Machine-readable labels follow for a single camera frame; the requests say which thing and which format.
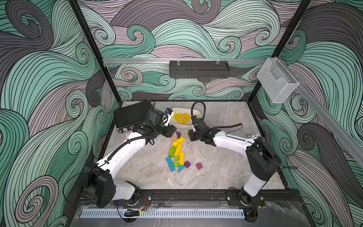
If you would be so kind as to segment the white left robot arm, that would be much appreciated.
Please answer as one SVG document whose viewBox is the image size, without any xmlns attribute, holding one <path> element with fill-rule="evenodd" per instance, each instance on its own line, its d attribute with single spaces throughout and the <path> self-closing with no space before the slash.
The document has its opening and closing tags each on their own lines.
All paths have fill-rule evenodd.
<svg viewBox="0 0 363 227">
<path fill-rule="evenodd" d="M 140 188 L 127 181 L 115 184 L 114 179 L 126 162 L 153 139 L 162 135 L 171 138 L 176 127 L 170 124 L 175 113 L 167 108 L 164 112 L 151 110 L 144 122 L 135 126 L 129 137 L 105 158 L 84 167 L 80 174 L 81 193 L 98 208 L 104 208 L 112 201 L 124 200 L 135 204 L 139 200 Z"/>
</svg>

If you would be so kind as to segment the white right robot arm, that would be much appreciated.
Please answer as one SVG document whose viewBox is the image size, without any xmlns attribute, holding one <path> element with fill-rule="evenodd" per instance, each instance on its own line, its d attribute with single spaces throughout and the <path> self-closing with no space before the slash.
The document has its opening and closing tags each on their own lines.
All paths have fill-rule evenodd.
<svg viewBox="0 0 363 227">
<path fill-rule="evenodd" d="M 239 195 L 243 205 L 259 206 L 261 190 L 277 172 L 281 161 L 272 146 L 263 137 L 256 139 L 229 135 L 220 130 L 189 130 L 190 141 L 201 141 L 214 147 L 227 148 L 247 157 L 252 174 L 241 188 Z"/>
</svg>

